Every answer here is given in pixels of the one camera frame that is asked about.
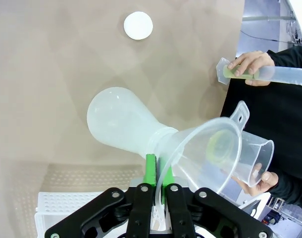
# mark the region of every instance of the black shirt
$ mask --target black shirt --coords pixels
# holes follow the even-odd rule
[[[276,66],[302,68],[302,47],[268,54]],[[253,87],[232,79],[221,116],[229,117],[240,100],[250,110],[245,131],[274,141],[268,170],[278,175],[279,183],[269,192],[302,208],[302,86],[270,83]]]

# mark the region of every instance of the hand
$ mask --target hand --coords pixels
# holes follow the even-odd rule
[[[232,177],[240,187],[244,190],[246,194],[251,196],[257,196],[264,192],[267,192],[270,188],[274,187],[279,182],[279,177],[276,173],[264,172],[261,177],[261,181],[255,187],[249,187],[244,182],[239,179]]]
[[[275,63],[268,53],[253,51],[244,53],[234,61],[230,62],[228,68],[233,69],[238,65],[240,66],[235,72],[236,77],[242,75],[247,69],[249,74],[255,74],[262,66],[275,66]],[[267,86],[270,82],[247,79],[246,84],[251,86]]]

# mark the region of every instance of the screw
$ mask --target screw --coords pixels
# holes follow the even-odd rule
[[[265,232],[260,232],[259,233],[259,238],[267,238],[268,235]]]
[[[179,188],[176,185],[171,186],[171,191],[176,192]]]
[[[112,197],[113,198],[118,198],[120,196],[120,194],[119,194],[119,192],[113,192],[112,193]]]
[[[142,192],[146,192],[146,191],[148,191],[149,189],[148,189],[148,187],[147,186],[142,186],[141,187],[141,191]]]
[[[207,193],[205,193],[205,192],[200,192],[200,197],[201,197],[201,198],[206,198],[206,197],[207,197]]]

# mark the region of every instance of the white round cap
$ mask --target white round cap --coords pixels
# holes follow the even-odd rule
[[[151,34],[153,23],[149,15],[142,11],[136,11],[127,16],[123,27],[130,38],[142,40]]]

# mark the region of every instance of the black sleeve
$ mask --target black sleeve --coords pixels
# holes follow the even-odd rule
[[[273,170],[279,177],[278,184],[269,190],[273,197],[282,198],[287,204],[295,204],[302,209],[302,180],[280,170]]]
[[[302,46],[295,46],[278,53],[272,51],[267,53],[276,66],[302,68]]]

